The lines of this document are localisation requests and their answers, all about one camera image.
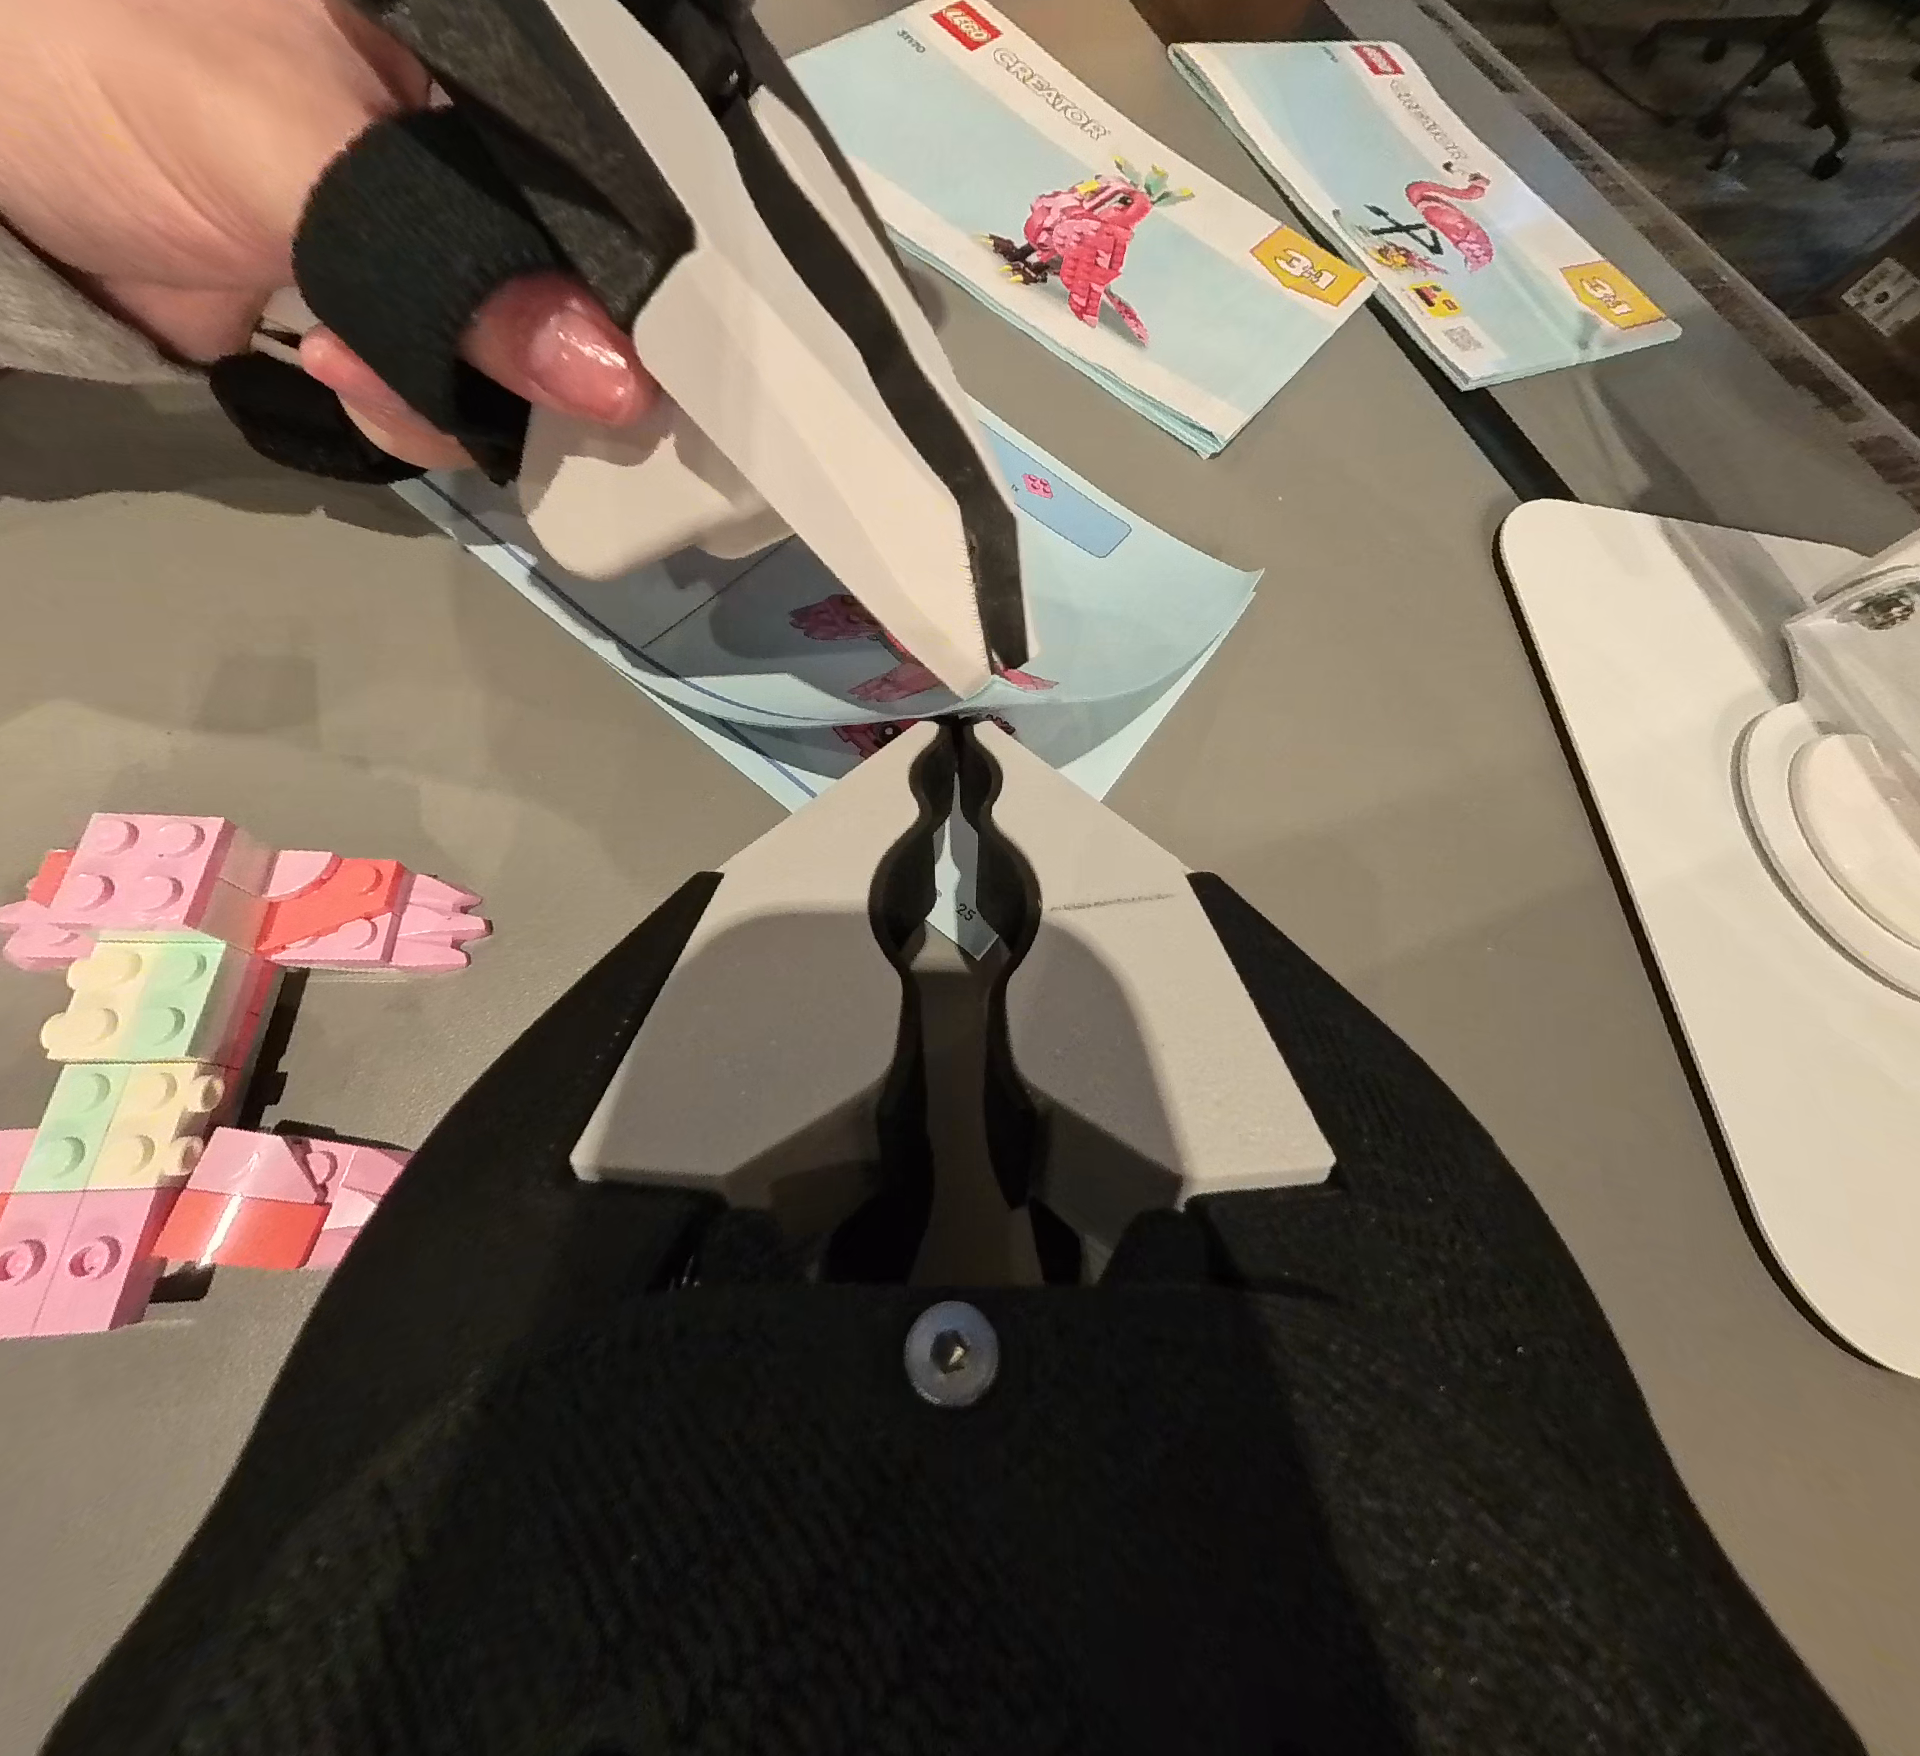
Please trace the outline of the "pastel toy brick assembly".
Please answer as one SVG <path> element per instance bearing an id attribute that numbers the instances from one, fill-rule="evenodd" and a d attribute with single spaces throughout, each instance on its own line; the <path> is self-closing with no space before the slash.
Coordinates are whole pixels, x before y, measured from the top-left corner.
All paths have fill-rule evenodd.
<path id="1" fill-rule="evenodd" d="M 197 932 L 104 932 L 64 973 L 34 1130 L 7 1130 L 3 1337 L 131 1326 L 211 1130 L 245 1096 L 283 970 Z"/>

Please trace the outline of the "person's left hand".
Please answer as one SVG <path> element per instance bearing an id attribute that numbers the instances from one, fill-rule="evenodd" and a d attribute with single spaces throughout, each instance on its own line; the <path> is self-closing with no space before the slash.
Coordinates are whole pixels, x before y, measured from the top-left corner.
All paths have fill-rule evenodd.
<path id="1" fill-rule="evenodd" d="M 346 0 L 3 0 L 3 221 L 204 372 L 260 453 L 349 481 L 472 465 L 294 277 L 323 171 L 431 88 Z M 632 333 L 562 275 L 498 290 L 463 354 L 593 430 L 629 430 L 660 398 Z"/>

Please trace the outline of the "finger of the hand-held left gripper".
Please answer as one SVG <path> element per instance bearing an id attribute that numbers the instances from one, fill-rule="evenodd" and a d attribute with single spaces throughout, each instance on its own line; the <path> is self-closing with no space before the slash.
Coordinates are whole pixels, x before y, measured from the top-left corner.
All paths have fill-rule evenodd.
<path id="1" fill-rule="evenodd" d="M 1033 654 L 1017 512 L 883 221 L 764 32 L 733 32 L 733 158 L 749 197 L 923 471 L 955 505 L 982 667 Z"/>
<path id="2" fill-rule="evenodd" d="M 923 471 L 749 197 L 707 102 L 620 0 L 543 0 L 692 221 L 632 338 L 744 485 L 959 696 L 980 694 L 955 505 Z"/>

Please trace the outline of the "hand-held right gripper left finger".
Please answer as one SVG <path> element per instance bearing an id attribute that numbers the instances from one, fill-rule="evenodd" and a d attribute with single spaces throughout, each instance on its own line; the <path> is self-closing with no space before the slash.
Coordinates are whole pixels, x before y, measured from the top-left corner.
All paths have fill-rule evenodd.
<path id="1" fill-rule="evenodd" d="M 680 1189 L 903 1279 L 934 1208 L 914 960 L 959 728 L 907 725 L 721 871 L 593 1108 L 585 1183 Z"/>

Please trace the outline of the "wooden book stand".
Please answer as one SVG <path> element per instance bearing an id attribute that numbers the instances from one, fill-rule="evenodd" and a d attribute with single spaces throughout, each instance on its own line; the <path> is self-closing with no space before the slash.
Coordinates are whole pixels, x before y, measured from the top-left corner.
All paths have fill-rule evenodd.
<path id="1" fill-rule="evenodd" d="M 1498 561 L 1741 1211 L 1919 1374 L 1917 535 L 1528 503 Z"/>

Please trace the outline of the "grey desk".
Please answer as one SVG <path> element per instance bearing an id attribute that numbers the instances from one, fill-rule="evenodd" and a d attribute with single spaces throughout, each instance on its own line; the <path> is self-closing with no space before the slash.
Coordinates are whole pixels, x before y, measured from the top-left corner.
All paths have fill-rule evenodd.
<path id="1" fill-rule="evenodd" d="M 1270 203 L 1133 0 L 997 0 Z M 1356 320 L 1196 458 L 920 277 L 973 391 L 1253 607 L 1115 790 L 1419 1053 L 1549 1208 L 1702 1513 L 1874 1752 L 1917 1752 L 1917 1386 L 1748 1240 L 1495 564 L 1504 471 Z M 1878 549 L 1908 511 L 1704 315 L 1496 399 L 1588 503 Z M 781 810 L 393 495 L 306 487 L 201 399 L 4 381 L 4 895 L 94 809 L 245 819 L 487 897 L 463 975 L 320 975 L 275 1116 L 415 1146 L 560 992 Z M 34 1752 L 199 1527 L 313 1276 L 4 1342 L 4 1752 Z"/>

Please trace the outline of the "closed light blue instruction booklet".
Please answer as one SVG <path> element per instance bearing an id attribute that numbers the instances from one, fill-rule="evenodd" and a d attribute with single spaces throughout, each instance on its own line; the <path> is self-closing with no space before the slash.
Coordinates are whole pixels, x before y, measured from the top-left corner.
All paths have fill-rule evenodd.
<path id="1" fill-rule="evenodd" d="M 1371 293 L 991 0 L 914 2 L 791 70 L 903 255 L 1204 456 Z"/>
<path id="2" fill-rule="evenodd" d="M 1452 112 L 1399 42 L 1178 42 L 1171 64 L 1460 391 L 1682 328 Z"/>

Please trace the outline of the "black office chair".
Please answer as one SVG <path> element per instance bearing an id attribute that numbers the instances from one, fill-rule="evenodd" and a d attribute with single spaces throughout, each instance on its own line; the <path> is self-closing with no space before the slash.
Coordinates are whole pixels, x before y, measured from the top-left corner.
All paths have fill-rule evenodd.
<path id="1" fill-rule="evenodd" d="M 1830 20 L 1842 0 L 1788 0 L 1753 8 L 1720 0 L 1710 13 L 1668 15 L 1636 34 L 1605 42 L 1583 32 L 1569 15 L 1569 52 L 1598 85 L 1663 129 L 1685 131 L 1704 171 L 1729 177 L 1743 158 L 1741 115 L 1776 76 L 1798 90 L 1800 131 L 1810 137 L 1808 177 L 1836 184 L 1858 140 L 1844 73 L 1830 42 Z"/>

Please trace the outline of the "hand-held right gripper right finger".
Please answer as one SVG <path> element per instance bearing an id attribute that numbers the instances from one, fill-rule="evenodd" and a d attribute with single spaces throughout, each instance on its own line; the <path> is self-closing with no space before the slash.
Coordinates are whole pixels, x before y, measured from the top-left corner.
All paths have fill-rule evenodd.
<path id="1" fill-rule="evenodd" d="M 992 723 L 965 728 L 988 1160 L 1015 1209 L 1113 1250 L 1147 1211 L 1318 1187 L 1334 1151 L 1182 858 Z"/>

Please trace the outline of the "small pink square brick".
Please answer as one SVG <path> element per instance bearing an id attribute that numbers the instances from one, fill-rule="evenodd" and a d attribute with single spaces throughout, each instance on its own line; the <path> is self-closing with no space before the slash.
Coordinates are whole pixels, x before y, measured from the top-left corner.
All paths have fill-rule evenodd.
<path id="1" fill-rule="evenodd" d="M 47 910 L 61 928 L 197 930 L 235 844 L 237 824 L 223 817 L 98 810 Z"/>

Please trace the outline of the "light blue instruction booklet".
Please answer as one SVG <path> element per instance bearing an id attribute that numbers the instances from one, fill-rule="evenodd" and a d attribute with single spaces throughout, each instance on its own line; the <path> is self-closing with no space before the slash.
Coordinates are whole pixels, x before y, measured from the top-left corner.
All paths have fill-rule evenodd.
<path id="1" fill-rule="evenodd" d="M 1460 391 L 1682 328 L 1452 112 L 1399 42 L 1178 42 L 1171 64 Z"/>
<path id="2" fill-rule="evenodd" d="M 914 2 L 791 70 L 903 255 L 1204 456 L 1371 293 L 991 0 Z"/>
<path id="3" fill-rule="evenodd" d="M 1068 471 L 991 409 L 1034 655 L 959 697 L 912 664 L 796 539 L 565 572 L 475 471 L 401 497 L 781 809 L 807 806 L 920 720 L 976 713 L 1102 800 L 1250 604 L 1258 574 L 1204 554 Z"/>

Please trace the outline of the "pink toy brick model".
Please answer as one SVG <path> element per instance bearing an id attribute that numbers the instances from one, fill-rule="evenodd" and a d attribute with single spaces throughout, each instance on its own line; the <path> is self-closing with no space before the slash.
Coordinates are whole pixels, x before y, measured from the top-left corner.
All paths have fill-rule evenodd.
<path id="1" fill-rule="evenodd" d="M 104 932 L 197 932 L 283 970 L 243 1102 L 211 1130 L 167 1217 L 160 1240 L 167 1268 L 158 1289 L 191 1270 L 330 1273 L 344 1260 L 411 1155 L 382 1144 L 260 1130 L 246 1120 L 283 990 L 304 973 L 454 973 L 468 966 L 469 945 L 491 933 L 469 889 L 393 858 L 275 851 L 235 824 L 237 844 L 197 930 L 61 928 L 47 902 L 72 847 L 48 851 L 24 893 L 3 911 L 4 963 L 61 975 L 63 1004 L 66 968 Z"/>

